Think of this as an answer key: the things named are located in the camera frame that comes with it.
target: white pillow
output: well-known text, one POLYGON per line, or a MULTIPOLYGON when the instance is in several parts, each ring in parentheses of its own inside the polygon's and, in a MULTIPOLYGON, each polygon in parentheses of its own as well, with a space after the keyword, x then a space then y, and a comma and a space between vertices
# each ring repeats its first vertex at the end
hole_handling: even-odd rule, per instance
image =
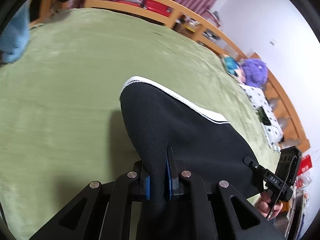
POLYGON ((268 117, 271 125, 263 125, 263 127, 265 130, 265 134, 269 142, 269 145, 271 146, 271 145, 274 145, 275 143, 278 143, 283 137, 283 132, 269 103, 267 102, 267 99, 263 91, 260 88, 251 87, 247 85, 239 84, 239 86, 247 94, 252 104, 252 107, 255 110, 257 110, 259 107, 262 107, 264 112, 266 113, 266 116, 268 117))

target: purple plush toy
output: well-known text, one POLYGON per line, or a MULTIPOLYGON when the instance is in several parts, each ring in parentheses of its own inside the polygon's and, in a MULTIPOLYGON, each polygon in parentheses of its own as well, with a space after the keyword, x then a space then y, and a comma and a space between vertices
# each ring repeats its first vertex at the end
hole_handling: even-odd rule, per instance
POLYGON ((241 67, 245 74, 246 85, 261 88, 267 82, 268 68, 262 60, 249 58, 244 60, 241 67))

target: blue cloth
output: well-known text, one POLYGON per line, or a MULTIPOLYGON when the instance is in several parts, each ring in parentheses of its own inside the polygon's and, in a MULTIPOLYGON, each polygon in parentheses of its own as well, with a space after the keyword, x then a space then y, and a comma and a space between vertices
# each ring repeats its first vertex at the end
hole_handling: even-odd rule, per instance
POLYGON ((30 38, 29 21, 27 1, 16 12, 0 36, 2 63, 14 62, 23 54, 30 38))
POLYGON ((234 58, 225 57, 224 65, 228 73, 235 75, 236 77, 238 76, 238 74, 236 73, 236 70, 239 69, 239 64, 234 58))
POLYGON ((273 218, 273 219, 271 219, 271 220, 269 220, 269 222, 270 222, 271 224, 275 225, 276 217, 275 217, 275 218, 273 218))

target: white trim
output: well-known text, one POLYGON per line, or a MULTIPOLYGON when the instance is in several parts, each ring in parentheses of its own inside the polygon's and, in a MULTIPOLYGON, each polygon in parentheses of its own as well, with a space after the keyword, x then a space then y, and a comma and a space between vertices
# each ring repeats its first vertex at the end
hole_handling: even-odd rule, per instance
POLYGON ((210 110, 201 108, 197 105, 195 105, 194 103, 190 102, 189 100, 185 99, 184 97, 180 96, 179 94, 177 94, 176 92, 173 92, 172 90, 150 80, 147 78, 143 78, 143 77, 139 77, 139 76, 134 76, 132 78, 129 78, 123 85, 122 90, 120 92, 120 96, 122 94, 122 91, 129 86, 130 84, 133 83, 146 83, 149 85, 152 85, 156 88, 159 88, 160 90, 162 90, 163 92, 165 92, 166 94, 172 96, 173 98, 179 100, 180 102, 184 103, 186 106, 190 107, 192 110, 196 111, 198 114, 200 114, 201 116, 203 116, 204 118, 208 119, 210 122, 216 123, 216 124, 224 124, 224 123, 229 123, 227 121, 227 119, 225 119, 225 117, 222 114, 216 113, 216 112, 212 112, 210 110))

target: metal screw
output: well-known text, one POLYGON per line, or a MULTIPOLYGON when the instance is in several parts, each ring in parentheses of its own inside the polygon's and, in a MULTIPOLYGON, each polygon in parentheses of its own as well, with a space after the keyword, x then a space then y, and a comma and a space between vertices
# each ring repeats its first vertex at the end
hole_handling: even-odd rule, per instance
POLYGON ((220 187, 229 187, 229 182, 225 181, 225 180, 221 180, 219 182, 220 187))
POLYGON ((189 178, 191 176, 191 172, 190 171, 183 171, 183 172, 181 172, 181 175, 185 178, 189 178))
POLYGON ((99 187, 100 183, 97 181, 93 181, 89 184, 90 188, 97 188, 99 187))
POLYGON ((137 177, 137 173, 135 171, 130 171, 130 172, 128 172, 127 176, 130 179, 133 179, 133 178, 137 177))

